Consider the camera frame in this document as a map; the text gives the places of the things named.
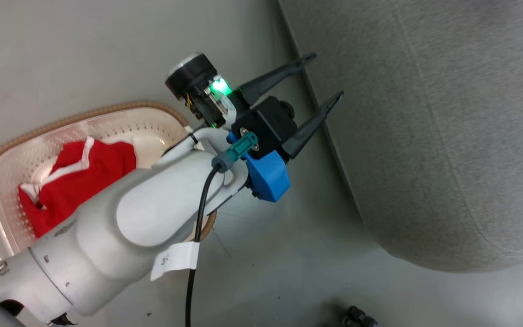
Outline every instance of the brown basket rim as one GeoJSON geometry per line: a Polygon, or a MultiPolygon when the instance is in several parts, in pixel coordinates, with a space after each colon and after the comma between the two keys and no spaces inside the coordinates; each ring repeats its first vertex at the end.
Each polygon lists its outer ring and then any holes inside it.
{"type": "MultiPolygon", "coordinates": [[[[89,110],[87,112],[83,112],[81,114],[74,114],[73,116],[69,116],[67,118],[63,118],[60,120],[56,120],[55,122],[52,122],[50,124],[46,124],[44,126],[41,126],[40,128],[31,130],[25,134],[22,134],[14,139],[10,139],[9,141],[3,143],[0,145],[0,157],[9,151],[9,149],[16,147],[22,143],[25,143],[27,141],[30,141],[33,138],[36,138],[38,136],[44,135],[46,133],[52,132],[53,130],[56,130],[58,128],[62,128],[64,126],[68,126],[70,124],[77,123],[81,120],[86,120],[89,118],[94,118],[96,116],[101,116],[103,114],[111,114],[114,112],[122,111],[122,110],[129,110],[134,108],[153,108],[158,109],[161,111],[166,112],[167,114],[170,114],[173,118],[178,120],[183,127],[186,127],[189,125],[189,122],[186,120],[185,117],[183,117],[182,114],[180,114],[178,111],[172,109],[170,106],[164,105],[162,103],[154,102],[154,101],[133,101],[133,102],[125,102],[122,104],[117,105],[111,105],[111,106],[105,106],[94,110],[89,110]]],[[[205,226],[202,228],[202,236],[201,239],[204,239],[207,234],[211,231],[213,228],[213,224],[215,223],[215,219],[217,217],[217,212],[213,212],[209,215],[209,219],[207,220],[205,226]]]]}

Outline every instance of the glowing green led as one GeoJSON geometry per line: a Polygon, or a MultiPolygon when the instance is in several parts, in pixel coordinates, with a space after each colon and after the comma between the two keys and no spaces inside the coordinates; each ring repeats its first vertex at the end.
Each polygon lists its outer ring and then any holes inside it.
{"type": "Polygon", "coordinates": [[[211,91],[219,91],[224,95],[229,95],[232,92],[229,85],[227,85],[227,82],[225,82],[224,79],[214,81],[209,88],[211,89],[211,91]]]}

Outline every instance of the white robotic arm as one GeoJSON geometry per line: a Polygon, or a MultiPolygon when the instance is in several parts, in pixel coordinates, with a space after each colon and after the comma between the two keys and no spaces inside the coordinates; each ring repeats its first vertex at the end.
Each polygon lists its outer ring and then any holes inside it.
{"type": "Polygon", "coordinates": [[[43,322],[61,323],[59,317],[70,308],[83,316],[95,314],[151,271],[159,253],[191,234],[212,166],[221,173],[212,175],[205,214],[243,186],[260,199],[277,201],[289,187],[285,164],[343,93],[299,128],[286,102],[269,97],[251,106],[314,57],[300,58],[234,91],[203,54],[184,60],[166,84],[207,127],[190,134],[151,169],[134,170],[96,194],[30,248],[1,261],[0,303],[14,300],[43,322]],[[255,142],[245,142],[248,137],[255,142]],[[210,150],[195,149],[198,142],[210,150]]]}

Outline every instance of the gray fabric upholstery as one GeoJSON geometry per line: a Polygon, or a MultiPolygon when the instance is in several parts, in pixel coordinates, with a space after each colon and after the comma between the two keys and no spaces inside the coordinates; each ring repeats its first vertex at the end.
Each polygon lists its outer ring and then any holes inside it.
{"type": "Polygon", "coordinates": [[[431,269],[523,261],[523,1],[282,0],[376,240],[431,269]]]}

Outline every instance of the white plastic basket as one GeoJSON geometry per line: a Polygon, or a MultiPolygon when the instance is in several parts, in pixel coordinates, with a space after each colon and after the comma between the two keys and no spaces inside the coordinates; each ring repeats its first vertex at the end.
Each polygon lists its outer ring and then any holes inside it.
{"type": "MultiPolygon", "coordinates": [[[[64,143],[90,136],[104,142],[131,141],[137,167],[149,168],[161,153],[187,135],[187,121],[175,110],[154,102],[135,102],[94,110],[26,133],[0,146],[0,260],[35,241],[21,207],[17,186],[48,176],[64,143]]],[[[214,219],[208,219],[207,234],[214,219]]]]}

